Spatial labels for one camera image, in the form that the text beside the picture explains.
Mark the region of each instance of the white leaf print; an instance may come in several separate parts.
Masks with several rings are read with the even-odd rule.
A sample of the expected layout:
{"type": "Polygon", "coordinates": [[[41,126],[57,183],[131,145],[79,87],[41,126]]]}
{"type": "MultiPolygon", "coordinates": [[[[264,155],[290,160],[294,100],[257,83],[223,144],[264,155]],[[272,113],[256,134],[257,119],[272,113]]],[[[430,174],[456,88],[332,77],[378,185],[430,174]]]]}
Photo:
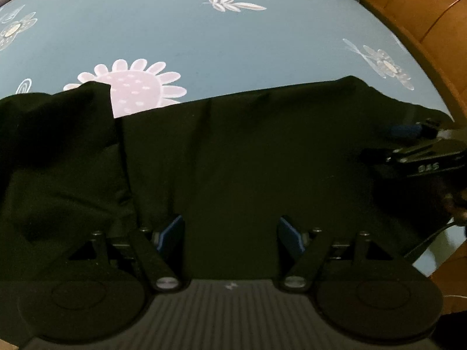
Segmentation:
{"type": "Polygon", "coordinates": [[[232,5],[235,5],[236,7],[242,8],[242,9],[249,9],[251,11],[264,11],[266,8],[261,5],[256,5],[253,3],[233,3],[232,5]]]}
{"type": "Polygon", "coordinates": [[[384,72],[382,72],[377,65],[375,65],[366,55],[362,55],[363,59],[367,61],[368,64],[370,64],[371,68],[375,70],[379,76],[381,76],[383,79],[386,79],[386,75],[384,72]]]}
{"type": "Polygon", "coordinates": [[[392,58],[388,55],[388,53],[384,50],[378,50],[378,54],[381,57],[381,59],[387,60],[389,63],[394,63],[392,58]]]}
{"type": "Polygon", "coordinates": [[[394,33],[391,33],[392,35],[392,38],[394,38],[394,40],[396,41],[396,43],[399,45],[399,47],[405,52],[405,53],[409,53],[409,51],[405,48],[405,46],[402,44],[402,42],[400,41],[400,39],[398,37],[396,37],[396,35],[394,33]]]}
{"type": "Polygon", "coordinates": [[[11,13],[7,13],[7,14],[4,14],[1,18],[0,18],[0,22],[3,23],[3,24],[6,24],[8,21],[11,21],[13,18],[15,18],[18,13],[21,11],[21,9],[23,9],[25,7],[25,5],[23,6],[20,6],[18,9],[15,9],[14,11],[12,11],[11,13]]]}
{"type": "Polygon", "coordinates": [[[372,48],[368,47],[367,45],[363,45],[363,48],[365,49],[366,52],[368,52],[368,54],[370,54],[372,59],[378,60],[380,58],[379,54],[372,48]]]}
{"type": "Polygon", "coordinates": [[[357,54],[362,55],[361,52],[360,52],[360,50],[358,49],[358,47],[357,47],[356,45],[354,45],[351,41],[349,41],[348,39],[345,39],[345,38],[343,38],[342,40],[343,40],[347,45],[349,45],[349,50],[350,50],[350,51],[353,51],[353,52],[355,52],[355,53],[357,53],[357,54]]]}
{"type": "Polygon", "coordinates": [[[401,79],[399,79],[399,81],[400,81],[401,84],[402,84],[405,88],[407,88],[408,90],[413,91],[413,90],[415,89],[414,86],[410,83],[410,81],[408,81],[408,80],[401,80],[401,79]]]}
{"type": "Polygon", "coordinates": [[[394,73],[395,69],[394,69],[394,67],[392,67],[392,65],[391,65],[390,63],[388,63],[388,62],[386,62],[386,63],[387,63],[387,64],[385,64],[385,62],[382,62],[382,61],[379,60],[379,61],[377,61],[377,66],[378,66],[378,68],[379,68],[382,72],[384,72],[387,76],[389,76],[389,77],[394,77],[394,76],[395,76],[395,73],[394,73]]]}
{"type": "Polygon", "coordinates": [[[229,4],[229,3],[225,3],[224,4],[224,8],[230,10],[230,11],[241,11],[238,7],[232,5],[232,4],[229,4]]]}
{"type": "Polygon", "coordinates": [[[214,3],[212,6],[218,11],[226,11],[226,8],[224,8],[220,3],[214,3]]]}

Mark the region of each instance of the wooden furniture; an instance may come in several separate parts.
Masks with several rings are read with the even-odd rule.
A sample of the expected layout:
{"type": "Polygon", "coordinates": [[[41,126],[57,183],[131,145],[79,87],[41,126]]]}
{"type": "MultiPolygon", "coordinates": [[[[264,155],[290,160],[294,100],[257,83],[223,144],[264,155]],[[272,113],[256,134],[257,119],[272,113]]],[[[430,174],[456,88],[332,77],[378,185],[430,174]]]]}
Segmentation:
{"type": "Polygon", "coordinates": [[[361,0],[419,62],[467,125],[467,0],[361,0]]]}

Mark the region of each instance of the metal screw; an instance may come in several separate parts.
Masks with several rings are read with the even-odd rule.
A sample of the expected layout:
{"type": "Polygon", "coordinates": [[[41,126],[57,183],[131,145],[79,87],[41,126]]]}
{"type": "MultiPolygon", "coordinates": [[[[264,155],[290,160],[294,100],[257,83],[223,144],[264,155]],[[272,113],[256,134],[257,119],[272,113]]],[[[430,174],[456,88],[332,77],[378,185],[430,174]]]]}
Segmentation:
{"type": "Polygon", "coordinates": [[[306,280],[301,276],[288,276],[284,280],[284,285],[289,288],[303,288],[306,280]]]}
{"type": "Polygon", "coordinates": [[[163,278],[159,278],[156,281],[156,286],[157,288],[164,289],[164,290],[169,290],[169,289],[175,289],[179,285],[179,282],[177,279],[172,278],[171,276],[164,276],[163,278]]]}

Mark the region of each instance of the floral pattern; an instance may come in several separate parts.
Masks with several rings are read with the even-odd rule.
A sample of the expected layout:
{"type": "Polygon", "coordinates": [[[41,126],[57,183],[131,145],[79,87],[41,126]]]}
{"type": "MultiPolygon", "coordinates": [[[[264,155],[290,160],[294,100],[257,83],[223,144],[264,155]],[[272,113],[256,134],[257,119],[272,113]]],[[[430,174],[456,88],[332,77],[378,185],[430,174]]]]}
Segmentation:
{"type": "Polygon", "coordinates": [[[29,92],[29,90],[31,89],[31,85],[32,85],[32,80],[31,79],[24,79],[21,84],[18,86],[18,88],[16,89],[16,92],[15,94],[19,94],[19,93],[27,93],[29,92]]]}
{"type": "Polygon", "coordinates": [[[29,13],[19,21],[14,21],[0,32],[0,51],[5,50],[16,38],[16,36],[32,27],[37,18],[33,18],[36,12],[29,13]]]}
{"type": "Polygon", "coordinates": [[[343,39],[347,44],[347,49],[360,55],[372,67],[379,76],[386,79],[386,76],[395,77],[408,90],[414,90],[414,86],[410,83],[410,76],[398,65],[394,63],[392,58],[384,51],[375,51],[372,48],[364,45],[367,54],[363,54],[356,45],[348,39],[343,39]]]}
{"type": "Polygon", "coordinates": [[[399,45],[399,47],[405,52],[405,53],[409,53],[409,50],[407,50],[405,48],[405,46],[402,44],[402,42],[400,41],[400,39],[396,36],[396,34],[394,33],[391,33],[391,36],[392,38],[394,38],[394,40],[396,41],[396,43],[399,45]]]}
{"type": "Polygon", "coordinates": [[[234,0],[209,0],[207,4],[212,4],[212,7],[218,11],[230,10],[239,12],[241,9],[249,9],[252,11],[266,10],[264,6],[253,3],[234,3],[234,0]]]}
{"type": "Polygon", "coordinates": [[[11,21],[13,18],[15,18],[18,13],[21,11],[21,9],[24,8],[25,5],[20,6],[19,8],[15,9],[14,11],[10,13],[5,13],[3,16],[0,17],[0,23],[6,24],[8,21],[11,21]]]}
{"type": "MultiPolygon", "coordinates": [[[[174,85],[164,85],[180,79],[178,72],[165,72],[165,62],[157,62],[149,66],[146,59],[135,60],[130,69],[123,59],[112,65],[111,71],[104,64],[94,67],[94,74],[82,72],[78,75],[81,83],[97,81],[110,84],[110,98],[114,117],[147,111],[149,109],[179,104],[174,98],[186,95],[186,89],[174,85]]],[[[63,90],[72,90],[81,84],[67,84],[63,90]]]]}

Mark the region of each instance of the black fabric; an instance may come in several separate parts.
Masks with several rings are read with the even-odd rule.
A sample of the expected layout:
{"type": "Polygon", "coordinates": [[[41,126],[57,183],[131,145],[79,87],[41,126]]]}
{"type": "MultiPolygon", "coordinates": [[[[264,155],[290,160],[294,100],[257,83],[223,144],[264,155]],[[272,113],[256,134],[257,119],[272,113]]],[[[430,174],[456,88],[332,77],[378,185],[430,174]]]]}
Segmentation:
{"type": "Polygon", "coordinates": [[[419,192],[427,180],[403,186],[418,191],[409,219],[406,209],[382,212],[358,155],[366,146],[398,147],[386,128],[427,117],[450,120],[351,76],[128,116],[123,139],[139,219],[182,214],[185,271],[198,278],[276,275],[275,227],[284,214],[337,236],[368,229],[405,254],[449,217],[419,192]]]}
{"type": "Polygon", "coordinates": [[[441,316],[431,338],[443,350],[467,350],[467,311],[441,316]]]}
{"type": "MultiPolygon", "coordinates": [[[[429,185],[421,188],[426,179],[403,186],[408,197],[394,203],[396,213],[376,206],[358,155],[398,147],[384,136],[388,126],[450,118],[355,77],[116,120],[109,88],[88,82],[0,100],[2,280],[27,280],[93,230],[112,237],[143,224],[161,229],[174,214],[186,221],[185,275],[207,279],[275,277],[281,215],[338,237],[369,230],[402,255],[449,219],[429,185]]],[[[15,300],[6,296],[15,288],[4,285],[0,309],[12,317],[15,300]]],[[[25,333],[17,327],[0,337],[19,343],[25,333]]]]}

